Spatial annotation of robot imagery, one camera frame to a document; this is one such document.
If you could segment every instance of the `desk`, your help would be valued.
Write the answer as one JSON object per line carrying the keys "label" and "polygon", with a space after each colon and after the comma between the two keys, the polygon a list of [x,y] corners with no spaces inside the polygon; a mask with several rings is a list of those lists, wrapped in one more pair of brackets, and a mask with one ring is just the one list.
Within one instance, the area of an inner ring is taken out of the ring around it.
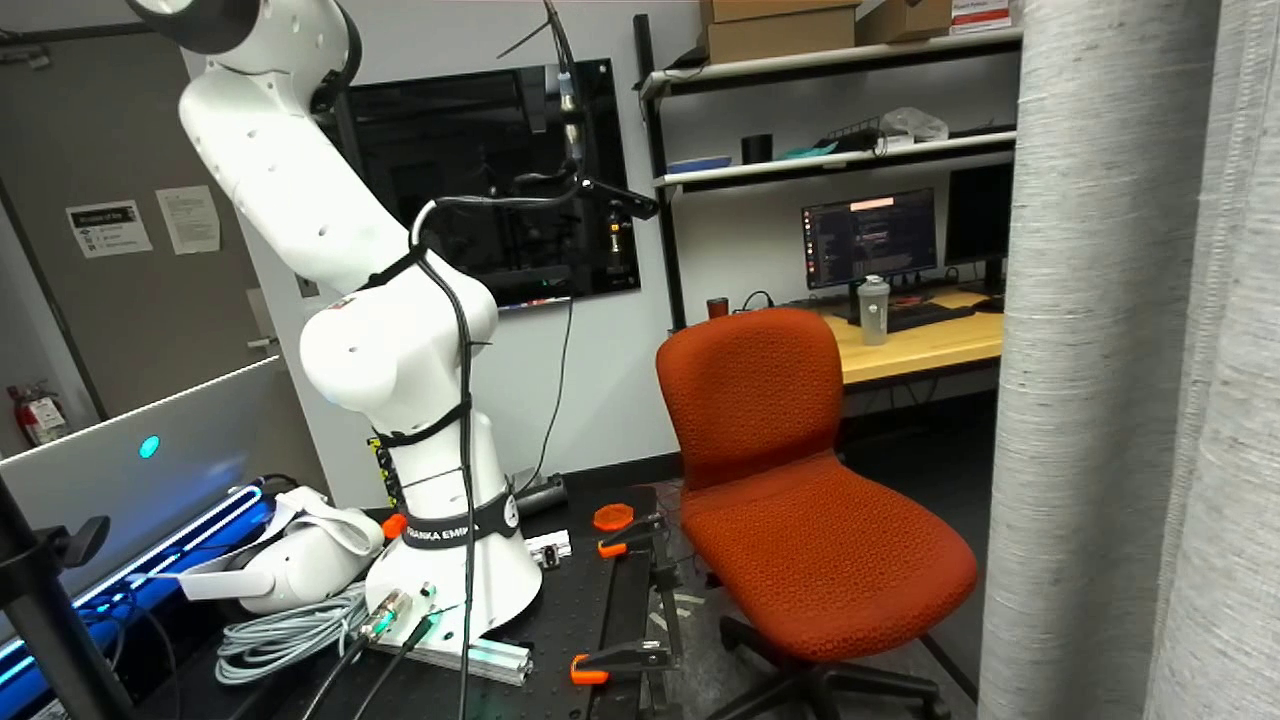
{"label": "desk", "polygon": [[[647,629],[647,555],[631,551],[626,562],[603,565],[597,555],[597,535],[586,516],[609,503],[626,500],[635,514],[655,507],[652,488],[635,483],[609,483],[609,481],[570,481],[567,483],[567,514],[532,516],[523,523],[526,535],[548,529],[570,532],[570,562],[545,573],[545,594],[535,604],[517,618],[501,641],[532,649],[532,676],[523,688],[496,684],[496,679],[467,679],[473,717],[503,720],[503,717],[535,717],[535,720],[635,720],[639,717],[639,688],[612,684],[609,693],[581,693],[567,684],[567,661],[577,652],[592,652],[603,645],[639,641]],[[159,693],[148,695],[141,720],[173,720],[178,688],[182,717],[264,717],[264,720],[294,720],[309,702],[317,695],[322,672],[330,670],[337,652],[318,652],[286,672],[275,672],[246,688],[221,688],[213,679],[213,649],[200,649],[182,661],[178,676],[169,679]],[[353,666],[318,704],[317,720],[349,720],[380,670],[388,666],[382,652],[367,652],[367,661]],[[375,704],[367,708],[372,720],[393,717],[455,717],[460,676],[431,666],[398,666],[395,676],[380,688]]]}
{"label": "desk", "polygon": [[[930,306],[964,310],[975,306],[975,294],[939,294]],[[845,384],[904,381],[915,374],[942,374],[961,365],[1001,361],[1002,353],[1002,317],[971,313],[942,325],[918,325],[908,332],[888,332],[884,343],[863,343],[863,332],[845,317],[829,317],[838,343]]]}

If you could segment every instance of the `metal shelf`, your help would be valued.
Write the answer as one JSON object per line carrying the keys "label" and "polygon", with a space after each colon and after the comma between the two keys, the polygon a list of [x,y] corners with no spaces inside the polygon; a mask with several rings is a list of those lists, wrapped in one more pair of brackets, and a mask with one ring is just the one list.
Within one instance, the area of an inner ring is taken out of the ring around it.
{"label": "metal shelf", "polygon": [[800,157],[800,162],[771,162],[771,164],[667,174],[655,179],[655,188],[712,192],[712,188],[768,185],[768,179],[791,179],[791,175],[982,157],[982,151],[1008,151],[1013,145],[1015,145],[1015,133],[982,133],[982,137],[954,137],[954,139],[908,145],[888,151],[833,151],[833,157]]}
{"label": "metal shelf", "polygon": [[863,48],[833,48],[833,52],[808,52],[808,56],[659,70],[659,71],[647,71],[635,91],[642,101],[655,101],[655,97],[686,97],[686,91],[715,91],[715,90],[745,90],[745,83],[782,83],[800,77],[939,63],[939,59],[996,56],[996,52],[1019,52],[1019,48],[1023,48],[1019,29],[982,29],[982,31],[961,31],[961,38],[935,38],[925,46],[863,46]]}

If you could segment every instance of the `chair backrest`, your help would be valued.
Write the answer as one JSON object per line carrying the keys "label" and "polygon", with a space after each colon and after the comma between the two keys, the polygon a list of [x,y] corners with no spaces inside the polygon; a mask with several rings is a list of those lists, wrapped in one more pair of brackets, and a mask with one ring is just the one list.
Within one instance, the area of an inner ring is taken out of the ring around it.
{"label": "chair backrest", "polygon": [[829,322],[800,310],[690,325],[655,353],[676,426],[682,488],[833,451],[838,433],[838,353]]}

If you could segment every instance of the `water bottle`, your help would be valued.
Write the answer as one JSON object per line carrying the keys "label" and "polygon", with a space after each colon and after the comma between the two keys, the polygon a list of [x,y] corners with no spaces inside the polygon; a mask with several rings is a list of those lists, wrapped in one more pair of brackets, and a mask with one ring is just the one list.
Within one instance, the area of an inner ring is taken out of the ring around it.
{"label": "water bottle", "polygon": [[854,325],[863,327],[863,343],[884,343],[884,335],[888,335],[888,283],[884,283],[884,277],[863,277],[854,283]]}

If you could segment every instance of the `paper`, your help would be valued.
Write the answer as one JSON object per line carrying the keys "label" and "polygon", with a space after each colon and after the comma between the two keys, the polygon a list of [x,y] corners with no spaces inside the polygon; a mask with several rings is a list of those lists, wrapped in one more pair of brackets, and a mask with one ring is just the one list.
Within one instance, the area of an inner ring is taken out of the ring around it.
{"label": "paper", "polygon": [[151,251],[135,199],[66,207],[71,236],[86,261]]}
{"label": "paper", "polygon": [[155,199],[174,256],[221,251],[222,227],[207,185],[155,188]]}

